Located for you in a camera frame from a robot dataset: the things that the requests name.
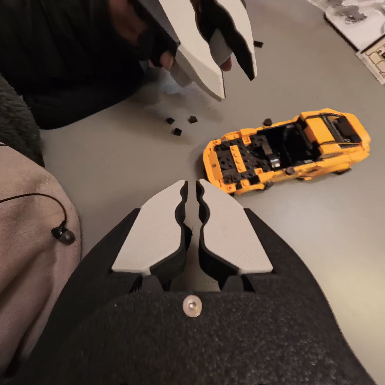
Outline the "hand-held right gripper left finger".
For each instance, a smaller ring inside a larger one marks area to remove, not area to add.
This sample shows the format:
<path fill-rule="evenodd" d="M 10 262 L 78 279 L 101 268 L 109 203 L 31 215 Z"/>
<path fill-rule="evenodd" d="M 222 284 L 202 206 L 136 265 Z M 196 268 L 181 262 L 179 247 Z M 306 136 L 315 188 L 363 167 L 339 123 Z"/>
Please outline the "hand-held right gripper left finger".
<path fill-rule="evenodd" d="M 114 273 L 155 276 L 164 291 L 186 265 L 190 228 L 185 224 L 188 182 L 179 180 L 139 209 L 111 267 Z"/>

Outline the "person's left forearm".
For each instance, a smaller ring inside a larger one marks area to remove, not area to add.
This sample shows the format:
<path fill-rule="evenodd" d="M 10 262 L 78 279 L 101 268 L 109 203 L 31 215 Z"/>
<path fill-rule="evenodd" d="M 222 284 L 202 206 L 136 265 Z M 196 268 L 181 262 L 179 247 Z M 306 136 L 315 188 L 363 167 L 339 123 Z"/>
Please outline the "person's left forearm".
<path fill-rule="evenodd" d="M 131 47 L 115 30 L 108 1 L 1 1 L 1 75 L 40 129 L 82 120 L 135 94 L 141 62 L 160 66 L 167 38 L 151 26 Z"/>

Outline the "sticker sheet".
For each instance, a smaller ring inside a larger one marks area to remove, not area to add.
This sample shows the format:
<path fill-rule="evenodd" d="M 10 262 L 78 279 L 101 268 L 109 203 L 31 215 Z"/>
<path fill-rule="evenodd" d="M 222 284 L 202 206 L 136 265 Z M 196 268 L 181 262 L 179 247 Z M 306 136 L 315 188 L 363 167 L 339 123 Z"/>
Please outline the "sticker sheet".
<path fill-rule="evenodd" d="M 385 37 L 373 42 L 356 56 L 382 85 L 385 84 Z"/>

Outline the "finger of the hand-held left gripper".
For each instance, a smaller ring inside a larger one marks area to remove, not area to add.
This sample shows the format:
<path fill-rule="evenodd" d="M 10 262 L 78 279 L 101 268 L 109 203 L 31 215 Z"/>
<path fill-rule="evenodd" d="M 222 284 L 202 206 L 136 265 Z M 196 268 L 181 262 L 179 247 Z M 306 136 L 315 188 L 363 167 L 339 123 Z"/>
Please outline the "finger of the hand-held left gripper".
<path fill-rule="evenodd" d="M 175 58 L 179 68 L 206 94 L 223 101 L 222 71 L 199 31 L 193 4 L 189 0 L 160 0 L 159 3 L 177 37 Z"/>
<path fill-rule="evenodd" d="M 241 0 L 200 1 L 200 32 L 209 43 L 218 28 L 249 80 L 257 76 L 253 34 L 248 12 Z"/>

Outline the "clear bag of grey parts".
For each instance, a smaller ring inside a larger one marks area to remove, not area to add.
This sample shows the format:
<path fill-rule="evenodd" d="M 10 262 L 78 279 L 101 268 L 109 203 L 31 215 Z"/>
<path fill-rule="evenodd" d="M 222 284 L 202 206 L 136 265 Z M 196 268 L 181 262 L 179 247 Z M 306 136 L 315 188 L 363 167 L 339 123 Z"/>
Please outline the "clear bag of grey parts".
<path fill-rule="evenodd" d="M 354 4 L 345 3 L 344 0 L 328 0 L 328 7 L 331 8 L 333 17 L 342 18 L 346 24 L 355 24 L 367 19 L 367 15 L 359 10 Z"/>

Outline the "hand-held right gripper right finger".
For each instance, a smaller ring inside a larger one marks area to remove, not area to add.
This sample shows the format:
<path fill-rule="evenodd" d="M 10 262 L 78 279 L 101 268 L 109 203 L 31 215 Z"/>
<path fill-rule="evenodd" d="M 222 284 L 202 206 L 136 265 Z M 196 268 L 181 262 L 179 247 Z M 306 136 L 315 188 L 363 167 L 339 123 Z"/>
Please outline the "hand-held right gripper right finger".
<path fill-rule="evenodd" d="M 196 182 L 196 197 L 203 272 L 221 290 L 229 277 L 272 273 L 272 263 L 243 206 L 204 179 Z"/>

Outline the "orange lego car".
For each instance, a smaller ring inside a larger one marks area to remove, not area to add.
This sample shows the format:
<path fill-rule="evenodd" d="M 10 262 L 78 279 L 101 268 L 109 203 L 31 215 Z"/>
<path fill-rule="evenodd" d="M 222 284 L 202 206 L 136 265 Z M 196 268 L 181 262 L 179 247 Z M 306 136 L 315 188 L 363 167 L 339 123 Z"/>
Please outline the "orange lego car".
<path fill-rule="evenodd" d="M 370 142 L 354 114 L 325 108 L 227 133 L 208 143 L 203 164 L 208 182 L 229 195 L 242 195 L 286 180 L 344 174 L 370 155 Z M 236 169 L 232 145 L 240 149 L 244 173 Z"/>

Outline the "black wired earbud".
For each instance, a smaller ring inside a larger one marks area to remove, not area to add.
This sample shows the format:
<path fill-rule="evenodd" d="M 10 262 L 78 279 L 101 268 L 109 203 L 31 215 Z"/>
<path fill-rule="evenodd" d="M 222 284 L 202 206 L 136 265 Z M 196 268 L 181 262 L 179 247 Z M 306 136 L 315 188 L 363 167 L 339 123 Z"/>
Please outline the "black wired earbud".
<path fill-rule="evenodd" d="M 26 193 L 26 194 L 3 198 L 0 200 L 0 203 L 5 203 L 8 201 L 12 201 L 20 198 L 32 197 L 32 196 L 49 198 L 55 201 L 61 207 L 62 212 L 64 214 L 64 220 L 61 222 L 59 226 L 51 229 L 51 234 L 60 243 L 63 243 L 64 245 L 67 245 L 67 246 L 72 245 L 76 240 L 76 236 L 73 231 L 67 228 L 67 223 L 68 223 L 67 210 L 65 209 L 64 205 L 60 202 L 60 200 L 58 200 L 57 198 L 44 193 Z"/>

